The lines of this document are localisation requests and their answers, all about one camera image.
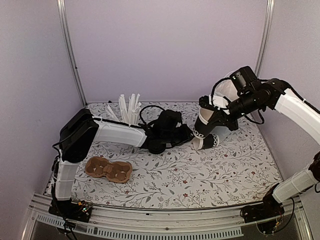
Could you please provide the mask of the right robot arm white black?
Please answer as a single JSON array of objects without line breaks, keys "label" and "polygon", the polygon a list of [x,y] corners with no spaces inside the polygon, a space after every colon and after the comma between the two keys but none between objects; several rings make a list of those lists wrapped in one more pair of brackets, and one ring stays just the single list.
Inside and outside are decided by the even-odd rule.
[{"label": "right robot arm white black", "polygon": [[320,112],[301,97],[286,81],[278,78],[259,79],[249,66],[241,67],[220,79],[211,94],[199,99],[199,113],[193,128],[193,147],[197,151],[215,148],[232,131],[238,120],[252,112],[259,115],[266,109],[290,119],[289,136],[304,131],[316,143],[320,142]]}]

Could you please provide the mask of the black paper coffee cup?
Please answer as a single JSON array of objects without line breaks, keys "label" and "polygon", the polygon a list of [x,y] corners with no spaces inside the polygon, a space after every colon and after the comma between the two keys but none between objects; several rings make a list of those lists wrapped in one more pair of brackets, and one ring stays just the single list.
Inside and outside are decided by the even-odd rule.
[{"label": "black paper coffee cup", "polygon": [[216,110],[209,110],[201,107],[193,127],[193,134],[198,139],[204,139],[209,134],[218,135],[217,127],[211,123],[211,118],[217,113]]}]

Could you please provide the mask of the black plastic cup lid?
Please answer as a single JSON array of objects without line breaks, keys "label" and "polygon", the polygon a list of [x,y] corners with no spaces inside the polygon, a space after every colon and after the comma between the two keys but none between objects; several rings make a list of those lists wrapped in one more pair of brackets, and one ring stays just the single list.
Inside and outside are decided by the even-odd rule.
[{"label": "black plastic cup lid", "polygon": [[162,143],[159,140],[150,140],[147,145],[148,151],[151,154],[155,154],[155,155],[163,153],[166,150],[166,148],[167,148],[167,144]]}]

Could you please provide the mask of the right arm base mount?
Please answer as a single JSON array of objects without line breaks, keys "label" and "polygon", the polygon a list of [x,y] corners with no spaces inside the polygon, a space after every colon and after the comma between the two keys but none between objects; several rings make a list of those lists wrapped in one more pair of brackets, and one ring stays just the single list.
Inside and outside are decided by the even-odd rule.
[{"label": "right arm base mount", "polygon": [[282,203],[263,201],[255,205],[246,205],[240,210],[245,223],[256,223],[257,229],[264,235],[274,234],[283,221],[284,207]]}]

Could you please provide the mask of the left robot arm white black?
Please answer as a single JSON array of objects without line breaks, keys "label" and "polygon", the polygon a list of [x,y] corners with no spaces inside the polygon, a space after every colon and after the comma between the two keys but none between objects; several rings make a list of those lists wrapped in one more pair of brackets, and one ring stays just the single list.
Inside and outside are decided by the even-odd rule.
[{"label": "left robot arm white black", "polygon": [[88,155],[92,143],[107,142],[146,149],[151,154],[183,145],[192,140],[191,129],[183,123],[179,111],[162,109],[157,119],[140,123],[124,123],[93,116],[82,108],[61,130],[60,139],[53,144],[57,151],[54,172],[53,198],[55,209],[63,216],[74,213],[71,199],[72,185],[80,162]]}]

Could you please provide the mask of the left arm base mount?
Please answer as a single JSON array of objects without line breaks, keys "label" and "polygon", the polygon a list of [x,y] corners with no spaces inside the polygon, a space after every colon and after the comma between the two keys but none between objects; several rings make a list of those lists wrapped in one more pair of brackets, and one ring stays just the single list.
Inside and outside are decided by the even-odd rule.
[{"label": "left arm base mount", "polygon": [[52,215],[88,223],[92,214],[92,205],[85,201],[52,200],[48,212]]}]

